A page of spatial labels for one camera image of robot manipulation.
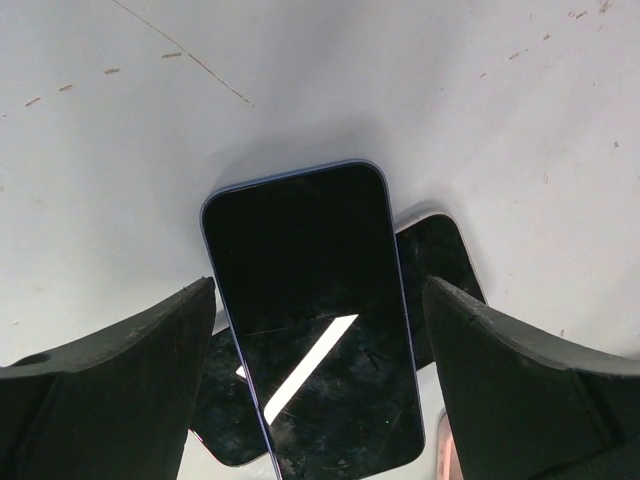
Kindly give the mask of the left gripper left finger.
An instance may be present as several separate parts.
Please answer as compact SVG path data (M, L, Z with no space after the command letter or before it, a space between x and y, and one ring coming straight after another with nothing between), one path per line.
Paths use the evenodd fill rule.
M215 283L201 278L2 368L2 478L176 478L215 315Z

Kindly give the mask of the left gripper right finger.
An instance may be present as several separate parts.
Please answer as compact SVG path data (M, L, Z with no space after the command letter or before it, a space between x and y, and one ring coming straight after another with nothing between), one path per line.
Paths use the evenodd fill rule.
M549 334L438 277L423 305L465 478L638 478L638 361Z

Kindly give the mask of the blue smartphone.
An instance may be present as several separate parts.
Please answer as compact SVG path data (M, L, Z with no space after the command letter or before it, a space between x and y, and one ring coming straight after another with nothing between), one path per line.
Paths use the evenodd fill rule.
M424 450L389 194L352 159L232 185L202 231L280 479L364 479Z

